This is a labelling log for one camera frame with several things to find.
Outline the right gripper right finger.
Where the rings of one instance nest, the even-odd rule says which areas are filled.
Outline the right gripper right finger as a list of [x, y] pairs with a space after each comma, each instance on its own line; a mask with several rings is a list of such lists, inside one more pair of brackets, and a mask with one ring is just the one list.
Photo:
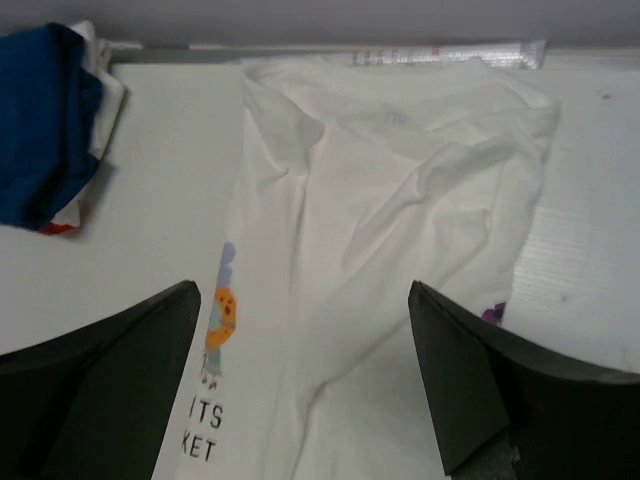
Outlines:
[[636, 479], [639, 377], [490, 324], [414, 282], [411, 328], [452, 479]]

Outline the white printed t-shirt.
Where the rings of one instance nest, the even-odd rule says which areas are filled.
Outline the white printed t-shirt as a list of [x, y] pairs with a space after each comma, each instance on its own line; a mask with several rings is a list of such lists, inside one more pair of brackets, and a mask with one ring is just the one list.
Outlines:
[[510, 297], [559, 104], [479, 60], [243, 69], [181, 479], [439, 479], [407, 299]]

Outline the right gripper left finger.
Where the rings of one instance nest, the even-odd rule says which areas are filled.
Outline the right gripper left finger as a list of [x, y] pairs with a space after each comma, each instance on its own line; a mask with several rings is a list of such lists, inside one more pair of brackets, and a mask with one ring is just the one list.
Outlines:
[[200, 305], [196, 283], [182, 281], [2, 355], [2, 478], [151, 478]]

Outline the blue t-shirt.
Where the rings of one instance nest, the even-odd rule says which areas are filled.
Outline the blue t-shirt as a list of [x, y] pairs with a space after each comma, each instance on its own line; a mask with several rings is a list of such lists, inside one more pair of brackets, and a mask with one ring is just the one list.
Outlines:
[[90, 182], [103, 100], [84, 38], [49, 23], [1, 40], [1, 222], [45, 228]]

